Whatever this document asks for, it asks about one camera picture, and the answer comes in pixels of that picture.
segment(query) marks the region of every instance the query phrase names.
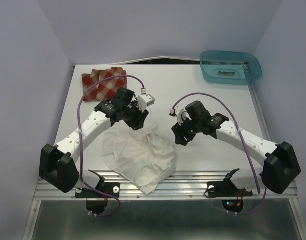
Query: red plaid cloth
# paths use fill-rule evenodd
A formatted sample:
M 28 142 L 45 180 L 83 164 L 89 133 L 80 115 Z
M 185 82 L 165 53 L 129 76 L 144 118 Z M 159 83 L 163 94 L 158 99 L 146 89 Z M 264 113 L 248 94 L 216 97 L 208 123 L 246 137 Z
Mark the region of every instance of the red plaid cloth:
M 126 71 L 121 67 L 112 67 L 106 70 L 92 70 L 91 74 L 82 74 L 83 92 L 86 92 L 90 86 L 107 77 L 126 75 Z M 102 101 L 115 96 L 119 87 L 127 87 L 126 77 L 117 77 L 104 81 L 85 96 L 85 102 Z

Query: crumpled white fabric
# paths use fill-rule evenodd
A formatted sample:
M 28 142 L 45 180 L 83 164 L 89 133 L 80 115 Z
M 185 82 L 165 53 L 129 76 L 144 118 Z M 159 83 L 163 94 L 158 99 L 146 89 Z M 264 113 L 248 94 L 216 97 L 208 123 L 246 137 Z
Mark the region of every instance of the crumpled white fabric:
M 100 145 L 100 157 L 106 165 L 144 194 L 153 192 L 176 170 L 173 143 L 155 135 L 156 129 L 151 113 L 137 131 L 121 121 L 103 134 Z

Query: teal basket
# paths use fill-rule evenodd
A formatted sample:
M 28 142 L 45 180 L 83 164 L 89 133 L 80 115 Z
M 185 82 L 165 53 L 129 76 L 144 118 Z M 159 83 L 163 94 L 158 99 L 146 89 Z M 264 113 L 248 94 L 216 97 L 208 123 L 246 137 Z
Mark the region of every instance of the teal basket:
M 249 85 L 262 76 L 258 60 L 244 52 L 204 51 L 199 63 L 203 78 L 210 83 Z

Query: white wall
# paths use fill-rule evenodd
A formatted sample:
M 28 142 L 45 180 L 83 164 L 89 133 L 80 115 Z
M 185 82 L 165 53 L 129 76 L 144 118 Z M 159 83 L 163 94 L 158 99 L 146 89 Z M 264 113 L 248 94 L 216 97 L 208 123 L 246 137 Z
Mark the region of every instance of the white wall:
M 0 240 L 22 237 L 71 70 L 36 0 L 0 0 Z
M 253 53 L 282 0 L 38 0 L 68 58 L 105 64 Z
M 297 178 L 306 220 L 306 0 L 284 0 L 255 56 L 263 77 L 256 84 L 268 128 L 277 142 L 296 151 L 302 173 Z

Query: wall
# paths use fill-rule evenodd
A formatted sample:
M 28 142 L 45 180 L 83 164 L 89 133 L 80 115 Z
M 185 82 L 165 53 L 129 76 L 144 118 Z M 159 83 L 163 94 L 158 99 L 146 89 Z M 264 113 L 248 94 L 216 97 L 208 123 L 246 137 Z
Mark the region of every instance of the wall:
M 282 0 L 38 0 L 68 58 L 107 64 L 253 53 Z
M 306 0 L 284 0 L 255 56 L 263 70 L 255 87 L 268 128 L 275 141 L 287 141 L 296 150 L 306 221 Z
M 71 69 L 36 0 L 0 0 L 0 240 L 22 238 Z

